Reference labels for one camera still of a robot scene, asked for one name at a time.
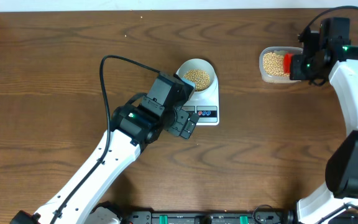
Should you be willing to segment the red plastic measuring scoop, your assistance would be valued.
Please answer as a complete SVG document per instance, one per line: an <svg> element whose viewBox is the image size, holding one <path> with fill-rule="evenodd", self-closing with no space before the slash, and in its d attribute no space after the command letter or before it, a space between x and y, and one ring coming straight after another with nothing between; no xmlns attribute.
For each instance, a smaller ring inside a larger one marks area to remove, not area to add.
<svg viewBox="0 0 358 224"><path fill-rule="evenodd" d="M287 53L283 58L283 72L284 74L290 74L291 58L294 54Z"/></svg>

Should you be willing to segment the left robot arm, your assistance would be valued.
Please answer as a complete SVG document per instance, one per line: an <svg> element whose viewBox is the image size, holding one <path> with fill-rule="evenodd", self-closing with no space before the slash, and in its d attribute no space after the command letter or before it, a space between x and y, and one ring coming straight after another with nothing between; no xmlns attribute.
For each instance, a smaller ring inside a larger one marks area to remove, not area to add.
<svg viewBox="0 0 358 224"><path fill-rule="evenodd" d="M191 136L199 117L182 107L194 92L193 82L159 73L148 93L114 110L96 149L68 183L35 213L21 210L11 222L85 223L110 185L163 130Z"/></svg>

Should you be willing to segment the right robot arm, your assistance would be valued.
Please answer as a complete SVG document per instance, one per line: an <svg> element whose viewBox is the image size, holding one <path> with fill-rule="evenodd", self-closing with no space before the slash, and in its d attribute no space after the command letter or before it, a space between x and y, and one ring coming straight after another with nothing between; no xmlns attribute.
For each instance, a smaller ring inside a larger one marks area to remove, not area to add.
<svg viewBox="0 0 358 224"><path fill-rule="evenodd" d="M319 31L309 27L298 36L302 54L291 57L291 80L329 83L337 94L346 138L328 160L325 181L299 200L289 223L328 223L349 208L358 208L358 46L349 38L350 20L331 17Z"/></svg>

